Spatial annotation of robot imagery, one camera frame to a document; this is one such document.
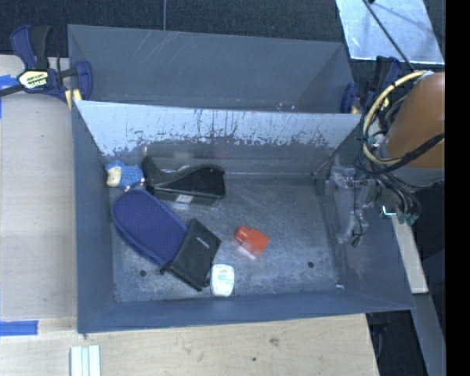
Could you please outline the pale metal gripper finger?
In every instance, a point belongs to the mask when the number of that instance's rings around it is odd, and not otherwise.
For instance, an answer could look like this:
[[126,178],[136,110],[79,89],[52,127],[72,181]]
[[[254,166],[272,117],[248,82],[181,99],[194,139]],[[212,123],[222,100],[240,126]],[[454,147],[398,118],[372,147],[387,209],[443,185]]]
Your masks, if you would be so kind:
[[337,238],[340,244],[359,244],[361,239],[361,212],[359,210],[344,211],[340,214]]

